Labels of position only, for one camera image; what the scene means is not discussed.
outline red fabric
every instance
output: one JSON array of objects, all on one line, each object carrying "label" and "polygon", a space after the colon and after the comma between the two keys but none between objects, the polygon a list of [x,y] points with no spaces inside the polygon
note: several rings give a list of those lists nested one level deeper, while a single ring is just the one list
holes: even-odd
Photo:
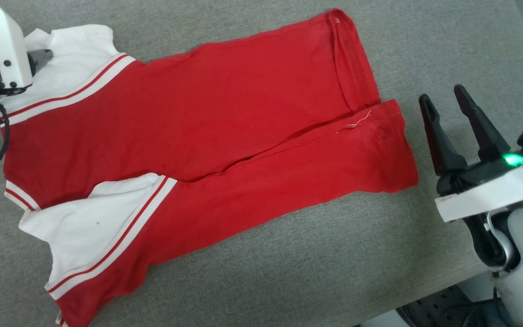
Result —
[{"label": "red fabric", "polygon": [[[357,127],[344,129],[367,115]],[[395,192],[417,184],[404,130],[397,103],[387,101],[312,130],[226,173],[177,183],[108,269],[56,301],[64,318],[71,327],[87,326],[100,307],[139,287],[149,265],[274,217],[356,190]]]},{"label": "red fabric", "polygon": [[135,62],[76,104],[12,125],[4,173],[40,208],[147,172],[198,180],[380,103],[340,10]]},{"label": "red fabric", "polygon": [[83,327],[149,265],[353,191],[415,185],[404,129],[334,9],[135,62],[93,96],[12,125],[4,172],[42,208],[147,172],[181,181],[110,267],[56,301]]}]

